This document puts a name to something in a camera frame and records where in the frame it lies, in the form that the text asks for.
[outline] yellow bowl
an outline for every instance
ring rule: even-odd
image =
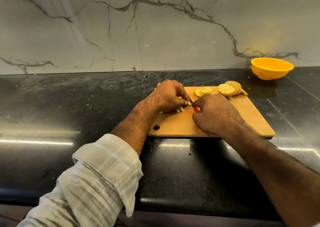
[[[252,72],[263,80],[278,79],[284,77],[294,65],[275,58],[255,58],[251,60]]]

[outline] countertop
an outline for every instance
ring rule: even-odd
[[[320,172],[320,67],[262,81],[250,69],[0,76],[0,203],[35,206],[83,144],[109,133],[158,82],[242,84],[280,149]],[[216,138],[147,137],[136,210],[279,220],[253,172]]]

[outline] wall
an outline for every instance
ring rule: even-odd
[[[0,74],[316,66],[318,0],[0,0]]]

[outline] knife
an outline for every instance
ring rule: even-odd
[[[192,104],[192,103],[193,103],[193,100],[192,100],[191,97],[188,95],[188,93],[186,93],[186,96],[187,96],[189,102]],[[200,109],[197,108],[197,107],[194,107],[194,108],[193,108],[193,111],[194,111],[194,112],[200,112]]]

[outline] rolled-up sleeve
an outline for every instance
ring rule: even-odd
[[[106,134],[83,145],[75,165],[61,174],[19,226],[113,226],[123,207],[134,211],[142,177],[138,154],[124,140]]]

